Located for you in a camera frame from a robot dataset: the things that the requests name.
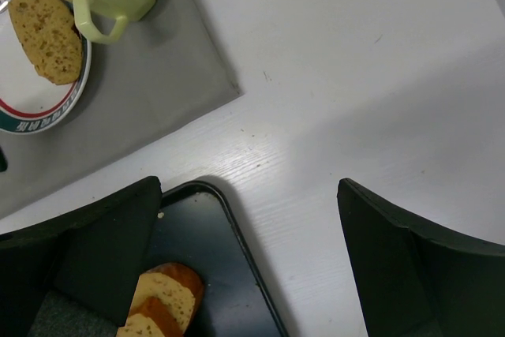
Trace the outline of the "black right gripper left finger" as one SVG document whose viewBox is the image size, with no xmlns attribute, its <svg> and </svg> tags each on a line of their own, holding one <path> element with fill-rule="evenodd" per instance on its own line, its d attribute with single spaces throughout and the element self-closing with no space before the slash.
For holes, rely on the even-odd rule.
<svg viewBox="0 0 505 337">
<path fill-rule="evenodd" d="M 26 336 L 51 292 L 113 335 L 129 314 L 161 204 L 159 179 L 139 180 L 94 203 L 1 235 L 1 334 Z"/>
</svg>

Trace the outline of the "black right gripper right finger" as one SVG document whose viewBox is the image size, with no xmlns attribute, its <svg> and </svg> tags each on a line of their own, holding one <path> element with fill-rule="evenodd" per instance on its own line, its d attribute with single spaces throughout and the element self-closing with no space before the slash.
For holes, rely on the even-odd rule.
<svg viewBox="0 0 505 337">
<path fill-rule="evenodd" d="M 370 336 L 502 336 L 504 247 L 344 178 L 337 200 Z"/>
</svg>

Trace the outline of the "small seeded bread slice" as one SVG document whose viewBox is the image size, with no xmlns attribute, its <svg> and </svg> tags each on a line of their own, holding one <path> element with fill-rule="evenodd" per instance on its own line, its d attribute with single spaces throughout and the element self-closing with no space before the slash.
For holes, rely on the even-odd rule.
<svg viewBox="0 0 505 337">
<path fill-rule="evenodd" d="M 9 0 L 14 31 L 35 71 L 55 85 L 80 77 L 83 45 L 62 0 Z"/>
</svg>

